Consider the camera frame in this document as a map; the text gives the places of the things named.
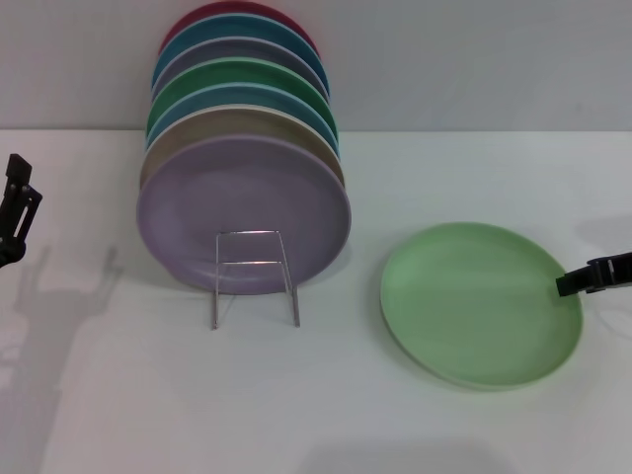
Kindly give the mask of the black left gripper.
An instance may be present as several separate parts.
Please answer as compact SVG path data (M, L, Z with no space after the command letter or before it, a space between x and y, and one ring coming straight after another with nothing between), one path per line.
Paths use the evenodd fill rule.
M1 202L0 268L20 262L25 256L28 233L42 200L30 184L33 167L19 154L11 154Z

